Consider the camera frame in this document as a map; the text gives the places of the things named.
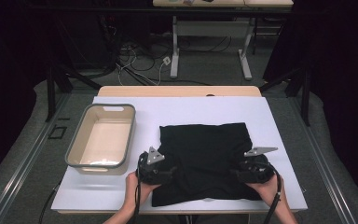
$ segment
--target dark background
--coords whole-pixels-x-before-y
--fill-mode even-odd
[[[61,3],[74,2],[101,4]],[[150,3],[132,0],[112,4],[146,7]],[[358,185],[358,1],[296,0],[293,7],[298,12],[325,10],[328,17],[293,18],[286,23],[264,78],[273,80],[303,62],[308,63],[312,72],[311,91],[324,102],[335,151]],[[0,0],[0,162],[32,113],[33,87],[46,78],[50,65],[46,46],[55,60],[74,68],[104,67],[112,62],[109,43],[103,32],[96,32],[101,31],[98,17],[37,14],[30,21],[28,16],[16,1]],[[116,22],[123,38],[147,46],[150,32],[165,31],[164,25],[168,23],[161,21],[170,20],[128,16],[117,18]],[[63,27],[73,39],[65,37]],[[94,32],[79,32],[86,27]],[[43,33],[36,33],[34,28]],[[40,35],[48,43],[41,43]],[[71,47],[72,41],[84,57]]]

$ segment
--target folded shirt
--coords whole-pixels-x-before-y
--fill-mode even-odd
[[[160,171],[173,166],[173,181],[153,191],[152,206],[205,198],[260,200],[258,193],[230,173],[239,169],[244,152],[252,148],[245,123],[222,125],[189,124],[160,128],[165,156]]]

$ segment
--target white table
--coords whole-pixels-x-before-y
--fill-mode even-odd
[[[190,7],[184,0],[153,0],[155,7]],[[264,7],[291,7],[292,0],[213,0],[211,3],[195,0],[191,7],[239,7],[258,9]],[[172,18],[172,64],[171,78],[177,78],[179,65],[179,48],[177,38],[188,36],[231,36],[244,38],[242,49],[238,50],[242,72],[246,80],[252,79],[251,70],[246,58],[246,50],[252,37],[250,21],[178,21]]]
[[[269,105],[263,97],[95,97],[93,103],[132,104],[136,127],[127,173],[136,169],[139,155],[158,148],[159,126],[179,124],[223,124],[245,122],[254,146],[278,147],[267,154],[269,161],[284,176],[287,199],[293,211],[307,209],[295,172],[286,154]],[[68,167],[52,210],[60,213],[114,213],[123,203],[124,175],[82,175]],[[140,214],[233,214],[267,212],[261,201],[213,200],[152,207],[151,196]]]

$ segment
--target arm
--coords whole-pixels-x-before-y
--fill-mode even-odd
[[[135,211],[135,191],[137,185],[138,178],[136,177],[135,172],[128,174],[126,178],[126,195],[124,203],[112,217],[104,222],[104,224],[126,224],[131,219]],[[159,185],[146,185],[141,183],[140,204],[143,204],[153,189],[157,187],[159,187]]]
[[[293,215],[292,211],[290,211],[289,203],[287,202],[286,199],[283,179],[281,178],[281,180],[282,180],[281,197],[275,209],[275,215],[283,224],[297,224],[296,218]],[[276,175],[274,175],[268,182],[264,184],[247,184],[247,185],[255,189],[260,194],[261,199],[263,199],[263,201],[268,206],[271,206],[275,194],[277,193],[277,185],[278,185],[277,183],[278,183],[278,178]]]

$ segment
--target cable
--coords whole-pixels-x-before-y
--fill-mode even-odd
[[[198,49],[182,49],[181,48],[181,51],[185,51],[185,52],[222,52],[226,49],[228,49],[228,47],[231,45],[231,36],[229,37],[229,40],[228,40],[228,44],[223,48],[223,49],[220,49],[220,50],[214,50],[216,49],[217,47],[219,47],[225,40],[227,39],[227,36],[224,37],[217,45],[215,45],[213,48],[211,49],[207,49],[207,50],[198,50]]]
[[[278,205],[278,202],[281,198],[281,190],[282,190],[281,176],[280,176],[279,172],[277,171],[277,169],[275,169],[275,167],[271,163],[263,163],[263,162],[257,162],[257,161],[250,161],[250,163],[269,167],[274,171],[275,175],[277,176],[277,180],[278,180],[277,193],[275,194],[275,197],[274,197],[274,200],[272,201],[271,207],[269,208],[267,216],[264,219],[264,224],[268,224],[269,220],[271,219],[272,215],[274,214],[275,209]]]
[[[46,208],[48,207],[48,202],[50,202],[51,197],[54,195],[55,192],[57,192],[58,187],[60,186],[62,180],[53,188],[53,191],[49,194],[48,199],[45,202],[45,205],[43,205],[42,212],[40,213],[39,217],[39,224],[42,224],[43,222],[43,215],[45,215]]]

